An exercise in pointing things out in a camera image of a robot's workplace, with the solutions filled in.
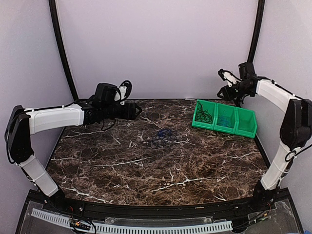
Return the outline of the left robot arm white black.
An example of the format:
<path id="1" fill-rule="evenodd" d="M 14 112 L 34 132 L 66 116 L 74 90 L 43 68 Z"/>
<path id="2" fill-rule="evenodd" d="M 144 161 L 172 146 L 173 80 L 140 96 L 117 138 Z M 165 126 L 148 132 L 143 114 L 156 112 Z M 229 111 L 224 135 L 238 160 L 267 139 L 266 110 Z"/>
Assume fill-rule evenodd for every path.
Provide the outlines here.
<path id="1" fill-rule="evenodd" d="M 132 84 L 128 80 L 120 86 L 99 83 L 92 96 L 67 105 L 37 109 L 18 105 L 13 108 L 4 134 L 8 161 L 19 166 L 30 181 L 50 197 L 49 203 L 57 212 L 65 212 L 69 202 L 35 157 L 31 136 L 56 128 L 102 123 L 106 119 L 135 120 L 142 109 L 135 102 L 127 101 L 131 91 Z"/>

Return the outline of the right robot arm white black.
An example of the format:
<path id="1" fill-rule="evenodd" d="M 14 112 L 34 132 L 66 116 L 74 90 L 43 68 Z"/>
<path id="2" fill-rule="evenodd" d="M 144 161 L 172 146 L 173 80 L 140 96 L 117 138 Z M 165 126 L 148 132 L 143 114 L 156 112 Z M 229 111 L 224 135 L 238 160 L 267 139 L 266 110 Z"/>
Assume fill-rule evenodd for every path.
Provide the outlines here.
<path id="1" fill-rule="evenodd" d="M 239 66 L 239 77 L 231 71 L 220 69 L 218 75 L 227 85 L 217 96 L 239 105 L 245 97 L 256 95 L 265 98 L 284 114 L 279 129 L 279 146 L 267 172 L 256 183 L 249 208 L 258 212 L 271 204 L 283 178 L 290 172 L 295 158 L 308 149 L 312 137 L 312 102 L 280 86 L 273 79 L 259 76 L 251 62 Z"/>

